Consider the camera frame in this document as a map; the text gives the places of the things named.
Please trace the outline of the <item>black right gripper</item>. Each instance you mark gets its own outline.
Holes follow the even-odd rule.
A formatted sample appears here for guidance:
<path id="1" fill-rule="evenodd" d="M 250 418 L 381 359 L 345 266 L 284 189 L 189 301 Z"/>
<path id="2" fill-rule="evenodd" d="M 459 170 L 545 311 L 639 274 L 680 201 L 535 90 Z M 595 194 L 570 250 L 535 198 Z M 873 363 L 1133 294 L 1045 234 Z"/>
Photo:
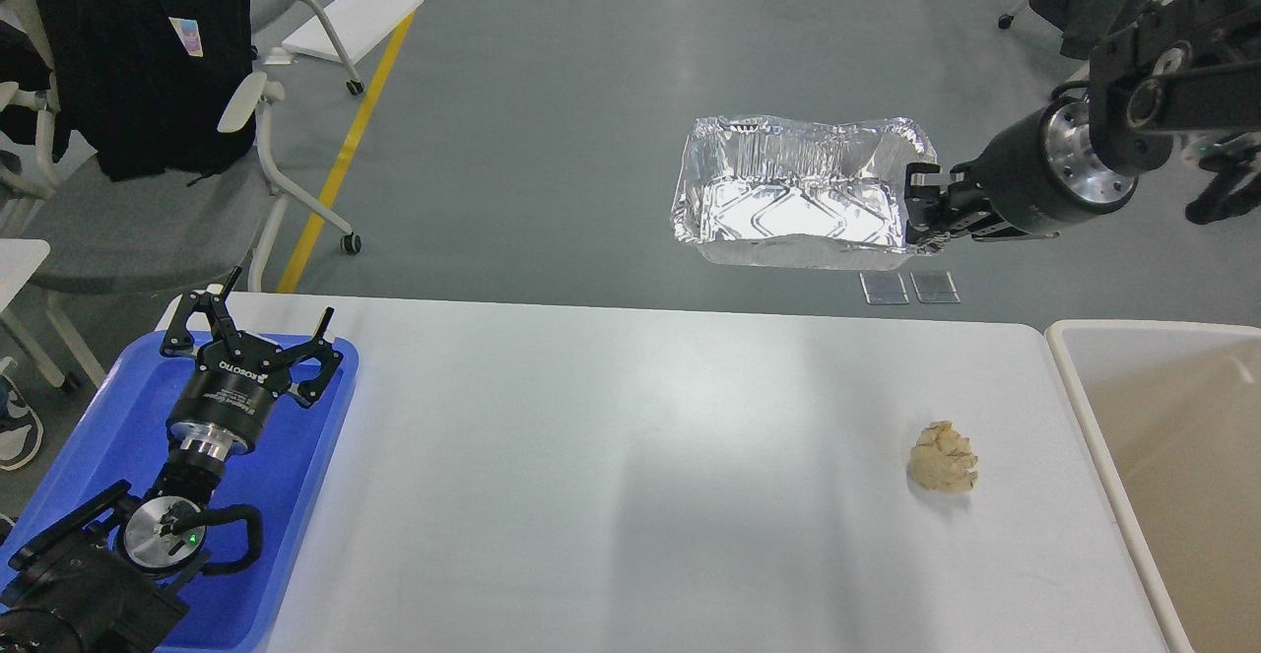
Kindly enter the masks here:
<path id="1" fill-rule="evenodd" d="M 905 164 L 905 245 L 943 246 L 952 234 L 1053 238 L 1119 212 L 1137 190 L 1137 176 L 1113 171 L 1095 153 L 1086 100 L 1050 102 L 952 173 L 936 163 Z"/>

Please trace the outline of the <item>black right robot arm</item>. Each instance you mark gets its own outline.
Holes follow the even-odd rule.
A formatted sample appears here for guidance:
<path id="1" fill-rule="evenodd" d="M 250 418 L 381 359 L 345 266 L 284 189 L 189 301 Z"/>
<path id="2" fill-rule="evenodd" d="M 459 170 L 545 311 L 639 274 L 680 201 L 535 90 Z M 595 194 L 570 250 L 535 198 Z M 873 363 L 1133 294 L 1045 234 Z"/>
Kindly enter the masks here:
<path id="1" fill-rule="evenodd" d="M 1110 34 L 1084 79 L 1059 84 L 950 182 L 933 182 L 931 163 L 905 168 L 905 245 L 1055 238 L 1122 209 L 1174 154 L 1211 173 L 1189 222 L 1257 211 L 1258 20 L 1258 0 L 1174 0 Z"/>

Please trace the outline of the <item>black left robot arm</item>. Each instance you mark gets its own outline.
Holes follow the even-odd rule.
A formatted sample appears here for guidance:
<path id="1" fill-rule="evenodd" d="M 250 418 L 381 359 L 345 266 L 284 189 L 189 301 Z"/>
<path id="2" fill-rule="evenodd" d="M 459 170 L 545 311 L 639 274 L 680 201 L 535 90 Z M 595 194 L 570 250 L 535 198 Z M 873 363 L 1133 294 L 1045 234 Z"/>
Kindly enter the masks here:
<path id="1" fill-rule="evenodd" d="M 132 343 L 3 545 L 5 652 L 240 652 L 298 557 L 359 355 L 235 325 L 230 289 Z"/>

